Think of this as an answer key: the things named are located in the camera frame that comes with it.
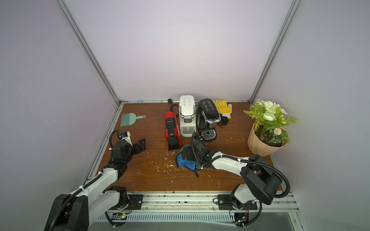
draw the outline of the beige flower pot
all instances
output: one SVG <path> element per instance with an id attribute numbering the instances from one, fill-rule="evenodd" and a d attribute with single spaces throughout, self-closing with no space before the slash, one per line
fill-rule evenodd
<path id="1" fill-rule="evenodd" d="M 249 147 L 249 150 L 253 154 L 257 154 L 262 157 L 268 156 L 270 154 L 273 154 L 277 150 L 281 149 L 287 144 L 287 142 L 283 142 L 281 147 L 268 146 L 267 144 L 259 140 L 259 138 L 256 136 L 256 134 L 253 131 L 253 127 L 254 126 L 252 126 L 252 129 L 250 130 L 249 137 L 248 137 L 248 147 Z"/>

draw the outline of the black cable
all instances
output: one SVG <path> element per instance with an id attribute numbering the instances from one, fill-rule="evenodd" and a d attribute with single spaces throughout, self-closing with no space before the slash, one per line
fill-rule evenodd
<path id="1" fill-rule="evenodd" d="M 257 218 L 261 215 L 261 212 L 262 212 L 262 202 L 260 201 L 260 202 L 259 202 L 259 210 L 258 210 L 257 216 L 255 216 L 255 217 L 253 218 L 253 220 L 251 220 L 250 222 L 248 222 L 248 223 L 247 223 L 247 224 L 245 224 L 244 226 L 243 226 L 243 225 L 236 225 L 236 226 L 238 226 L 238 227 L 245 227 L 245 226 L 247 226 L 247 225 L 252 224 L 252 223 L 253 223 L 253 222 L 255 222 L 255 221 L 257 220 Z"/>
<path id="2" fill-rule="evenodd" d="M 222 126 L 227 125 L 228 123 L 229 123 L 229 118 L 227 118 L 226 116 L 221 116 L 221 120 L 220 122 L 217 123 L 217 125 L 222 127 Z"/>
<path id="3" fill-rule="evenodd" d="M 131 211 L 130 212 L 128 212 L 128 213 L 126 213 L 126 215 L 128 215 L 128 214 L 130 214 L 131 212 L 132 212 L 132 210 L 134 209 L 134 204 L 133 204 L 133 202 L 132 201 L 130 201 L 131 202 Z M 124 225 L 124 224 L 126 224 L 126 222 L 117 222 L 117 223 L 114 223 L 112 220 L 111 220 L 111 218 L 109 217 L 109 215 L 108 215 L 108 213 L 107 212 L 105 212 L 104 213 L 105 214 L 105 217 L 107 218 L 107 220 L 108 220 L 108 222 L 111 224 L 111 225 L 116 225 L 116 227 L 121 227 L 122 225 Z"/>
<path id="4" fill-rule="evenodd" d="M 116 227 L 121 227 L 122 225 L 126 224 L 126 222 L 119 222 L 119 223 L 122 223 L 121 225 L 118 225 L 119 223 L 114 223 L 111 218 L 109 217 L 108 213 L 105 212 L 105 217 L 107 218 L 108 222 L 111 224 L 111 225 L 116 225 Z"/>
<path id="5" fill-rule="evenodd" d="M 117 138 L 120 140 L 120 132 L 118 130 L 114 130 L 110 135 L 109 135 L 109 145 L 111 148 L 113 148 L 113 145 L 112 145 L 112 136 L 114 133 L 117 133 Z"/>
<path id="6" fill-rule="evenodd" d="M 179 105 L 178 104 L 174 104 L 172 103 L 172 100 L 171 99 L 168 99 L 167 102 L 169 102 L 170 104 L 172 104 L 172 106 L 169 108 L 169 110 L 171 112 L 173 112 L 173 109 L 174 109 L 174 106 L 177 106 L 179 108 Z"/>
<path id="7" fill-rule="evenodd" d="M 196 136 L 198 136 L 198 135 L 196 134 L 196 132 L 193 132 L 193 135 L 191 136 L 191 144 L 190 144 L 190 146 L 191 146 L 191 150 L 193 151 L 193 154 L 194 154 L 194 156 L 195 156 L 196 161 L 198 162 L 198 164 L 199 164 L 200 166 L 202 166 L 202 163 L 201 163 L 201 161 L 199 160 L 199 157 L 198 157 L 198 155 L 195 153 L 195 149 L 194 149 L 194 138 L 195 138 Z"/>
<path id="8" fill-rule="evenodd" d="M 223 154 L 222 157 L 225 157 L 225 158 L 229 158 L 229 159 L 238 161 L 238 158 L 236 158 L 234 156 L 229 156 L 229 155 Z M 212 160 L 210 160 L 210 162 L 204 167 L 204 169 L 205 168 L 208 168 L 212 164 L 212 162 L 215 161 L 215 160 L 217 160 L 218 158 L 221 158 L 221 156 L 216 156 L 215 158 L 213 158 Z M 240 159 L 240 162 L 248 163 L 248 164 L 255 164 L 255 165 L 263 166 L 263 167 L 266 167 L 268 169 L 273 170 L 274 172 L 276 172 L 277 174 L 279 174 L 283 178 L 283 180 L 285 182 L 285 186 L 286 186 L 285 191 L 283 191 L 282 194 L 275 195 L 275 198 L 282 198 L 282 197 L 285 197 L 285 196 L 287 196 L 289 194 L 289 191 L 290 191 L 290 183 L 289 183 L 288 179 L 286 178 L 286 176 L 282 172 L 280 172 L 279 170 L 277 170 L 276 168 L 271 167 L 271 166 L 269 166 L 267 164 L 263 164 L 263 163 L 259 163 L 259 162 L 251 161 L 251 160 Z"/>
<path id="9" fill-rule="evenodd" d="M 103 174 L 100 173 L 99 175 L 97 175 L 95 178 L 93 178 L 91 181 L 89 181 L 87 184 L 83 185 L 82 187 L 83 188 L 87 188 L 89 187 L 92 183 L 94 183 L 95 181 L 97 181 Z M 50 225 L 49 225 L 49 228 L 48 228 L 48 231 L 53 231 L 54 230 L 54 227 L 55 227 L 55 224 L 57 223 L 60 215 L 62 214 L 62 212 L 64 211 L 64 209 L 66 208 L 66 206 L 76 197 L 76 195 L 78 193 L 82 192 L 82 189 L 78 189 L 76 192 L 74 192 L 71 196 L 69 196 L 65 202 L 60 206 L 60 208 L 58 209 L 58 211 L 55 213 Z"/>

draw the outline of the white wall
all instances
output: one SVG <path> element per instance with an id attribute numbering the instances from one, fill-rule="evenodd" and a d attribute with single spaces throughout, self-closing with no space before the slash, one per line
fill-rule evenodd
<path id="1" fill-rule="evenodd" d="M 257 97 L 300 119 L 273 158 L 310 231 L 370 229 L 369 12 L 304 0 Z"/>
<path id="2" fill-rule="evenodd" d="M 292 0 L 65 0 L 121 100 L 249 99 Z"/>
<path id="3" fill-rule="evenodd" d="M 0 1 L 0 230 L 43 230 L 116 105 L 52 0 Z"/>

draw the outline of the coffee machine lid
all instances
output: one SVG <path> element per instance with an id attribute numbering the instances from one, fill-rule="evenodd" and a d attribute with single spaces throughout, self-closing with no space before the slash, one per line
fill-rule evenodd
<path id="1" fill-rule="evenodd" d="M 204 119 L 208 123 L 218 123 L 221 120 L 220 113 L 211 99 L 202 99 L 199 101 L 199 108 L 202 111 Z"/>
<path id="2" fill-rule="evenodd" d="M 195 101 L 192 95 L 183 95 L 180 97 L 179 113 L 183 119 L 192 119 L 195 117 Z"/>

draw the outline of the blue towel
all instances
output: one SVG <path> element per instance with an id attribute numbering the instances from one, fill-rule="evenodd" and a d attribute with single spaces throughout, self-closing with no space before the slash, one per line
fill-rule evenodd
<path id="1" fill-rule="evenodd" d="M 187 167 L 188 169 L 191 169 L 191 170 L 195 170 L 195 161 L 190 161 L 190 160 L 183 160 L 182 159 L 182 154 L 179 154 L 177 156 L 177 164 L 179 166 L 179 168 L 181 168 L 182 166 L 185 166 Z"/>

